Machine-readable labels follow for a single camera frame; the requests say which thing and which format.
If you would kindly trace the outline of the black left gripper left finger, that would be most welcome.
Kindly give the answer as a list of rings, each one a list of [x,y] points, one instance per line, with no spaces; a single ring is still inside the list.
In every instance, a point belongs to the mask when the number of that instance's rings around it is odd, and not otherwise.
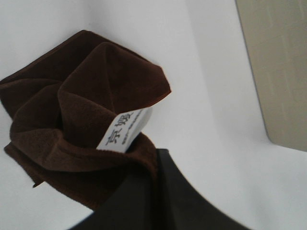
[[[133,168],[114,194],[81,222],[81,229],[171,230],[173,221],[167,209],[162,173],[165,153],[168,150],[157,150],[157,185],[143,169]]]

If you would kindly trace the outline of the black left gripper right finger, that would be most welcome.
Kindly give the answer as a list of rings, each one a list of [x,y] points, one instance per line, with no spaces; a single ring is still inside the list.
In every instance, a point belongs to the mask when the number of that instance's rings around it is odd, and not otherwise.
[[[167,155],[169,220],[175,230],[234,230],[235,223],[207,202]]]

